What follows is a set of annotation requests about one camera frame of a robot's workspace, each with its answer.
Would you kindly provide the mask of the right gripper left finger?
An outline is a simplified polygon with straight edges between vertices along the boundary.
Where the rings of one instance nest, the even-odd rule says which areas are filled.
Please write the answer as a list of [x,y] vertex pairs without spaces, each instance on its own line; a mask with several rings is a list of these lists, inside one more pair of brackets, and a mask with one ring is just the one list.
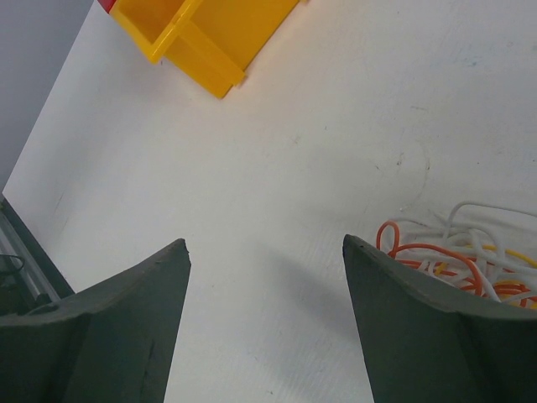
[[3,402],[161,402],[191,263],[177,239],[128,270],[1,318]]

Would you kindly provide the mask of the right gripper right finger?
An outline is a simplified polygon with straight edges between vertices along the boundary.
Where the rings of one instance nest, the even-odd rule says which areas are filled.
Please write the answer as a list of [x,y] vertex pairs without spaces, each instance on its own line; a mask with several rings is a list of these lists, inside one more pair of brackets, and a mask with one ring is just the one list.
[[535,401],[534,311],[469,295],[352,235],[342,254],[375,401]]

